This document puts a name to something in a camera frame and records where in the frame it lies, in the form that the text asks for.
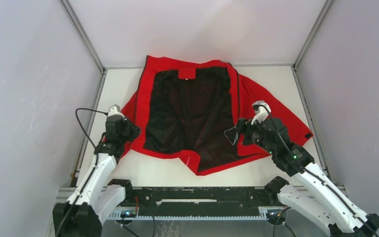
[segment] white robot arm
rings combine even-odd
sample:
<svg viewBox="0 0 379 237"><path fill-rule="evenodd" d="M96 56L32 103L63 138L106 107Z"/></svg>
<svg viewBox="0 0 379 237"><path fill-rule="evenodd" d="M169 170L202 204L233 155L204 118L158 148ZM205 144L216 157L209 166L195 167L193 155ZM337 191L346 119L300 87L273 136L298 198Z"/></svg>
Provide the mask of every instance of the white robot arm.
<svg viewBox="0 0 379 237"><path fill-rule="evenodd" d="M225 136L235 144L244 134L244 145L256 144L272 154L276 166L303 184L319 202L300 195L281 177L265 187L280 203L292 207L319 226L328 236L371 237L379 228L379 216L367 214L352 203L324 174L314 158L302 147L290 141L287 128L270 114L264 101L253 105L256 115L239 119Z"/></svg>
<svg viewBox="0 0 379 237"><path fill-rule="evenodd" d="M120 112L117 105L109 109L105 125L106 132L95 147L86 176L66 203L57 203L53 208L56 237L100 236L109 214L132 189L129 180L114 179L101 194L105 181L124 153L124 144L136 139L140 129Z"/></svg>

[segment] wire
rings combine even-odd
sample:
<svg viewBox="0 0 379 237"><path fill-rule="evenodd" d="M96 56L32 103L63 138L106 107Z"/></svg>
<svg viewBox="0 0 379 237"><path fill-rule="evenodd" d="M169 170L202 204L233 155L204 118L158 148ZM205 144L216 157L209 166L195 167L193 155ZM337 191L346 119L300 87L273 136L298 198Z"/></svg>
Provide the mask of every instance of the wire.
<svg viewBox="0 0 379 237"><path fill-rule="evenodd" d="M121 227L125 228L128 232L130 232L132 235L134 235L135 237L140 237L138 236L136 233L134 233L134 231L132 231L131 229L129 229L127 226L125 225L121 225Z"/></svg>
<svg viewBox="0 0 379 237"><path fill-rule="evenodd" d="M269 115L269 119L271 120L271 123L274 127L274 131L278 134L278 137L281 139L281 142L283 143L285 149L287 149L287 151L290 153L291 157L294 157L293 153L291 152L290 148L288 148L287 144L285 143L284 139L281 137L280 133L278 132L277 130L277 126L275 125L275 122L274 122L274 118L272 117L271 115L271 112L268 110L268 108L264 105L259 105L260 107L263 107L266 112L268 113ZM345 207L352 213L353 217L354 218L357 218L363 225L365 225L373 235L375 235L376 237L379 237L376 233L375 230L373 230L373 228L371 228L367 223L365 223L365 221L359 217L359 216L355 216L357 213L348 205L348 203L346 203L346 201L328 184L325 184L326 182L321 179L319 176L317 176L316 174L314 174L313 172L311 172L310 170L308 170L306 167L304 167L298 160L294 159L297 164L300 166L300 168L305 171L306 173L310 174L311 176L313 176L314 178L316 178L317 180L319 180L322 185L326 186L333 194L335 194L335 196L345 205Z"/></svg>
<svg viewBox="0 0 379 237"><path fill-rule="evenodd" d="M92 111L92 112L97 112L97 113L105 114L106 116L108 115L108 113L102 112L102 111L98 111L98 110L88 109L88 108L77 108L75 110L76 120L79 123L80 128L82 129L82 131L85 134L86 138L88 138L88 141L91 143L92 147L94 149L96 149L95 143L89 137L88 133L86 132L85 128L83 127L82 123L80 122L79 116L77 115L77 112L79 110L88 110L88 111ZM80 189L79 194L77 195L77 197L75 198L75 200L72 202L72 205L70 206L70 208L68 209L68 211L66 212L66 214L63 216L62 221L60 222L59 227L57 228L57 231L55 232L55 237L58 237L60 229L62 228L63 223L66 221L67 217L72 212L74 205L76 204L77 200L79 199L80 195L82 194L83 190L85 189L86 185L88 184L89 180L91 179L91 176L94 173L97 164L98 164L98 153L96 154L96 158L95 158L95 166L92 168L90 175L86 178L85 183L83 184L82 188Z"/></svg>
<svg viewBox="0 0 379 237"><path fill-rule="evenodd" d="M293 229L291 229L287 224L284 224L285 227L293 234L294 237L296 237L296 234L294 233Z"/></svg>
<svg viewBox="0 0 379 237"><path fill-rule="evenodd" d="M145 207L145 206L143 206L143 205L140 205L140 204L134 204L134 203L121 203L121 204L120 204L120 206L125 206L125 205L131 205L131 206L137 205L137 206L139 206L139 207L144 208L146 211L149 212L150 216L151 216L152 219L153 219L153 234L152 234L152 237L154 237L154 233L155 233L155 230L156 230L156 222L155 222L155 219L154 219L154 216L153 216L152 212L151 212L147 207ZM139 237L138 235L136 235L136 233L131 232L130 229L127 229L127 228L125 228L125 229L128 230L128 231L129 231L131 234L133 234L134 236Z"/></svg>
<svg viewBox="0 0 379 237"><path fill-rule="evenodd" d="M136 197L134 197L134 199L136 200L136 204L139 204L139 197L138 196L136 196ZM137 210L138 210L138 205L136 205L136 208L134 209L134 211L137 213Z"/></svg>
<svg viewBox="0 0 379 237"><path fill-rule="evenodd" d="M278 215L277 221L274 224L274 229L272 230L272 237L275 237L275 229L277 228L278 221L280 220L282 214L284 214L284 212L286 212L286 211L288 211L290 209L291 209L291 207L287 207L284 210L282 210L282 212Z"/></svg>

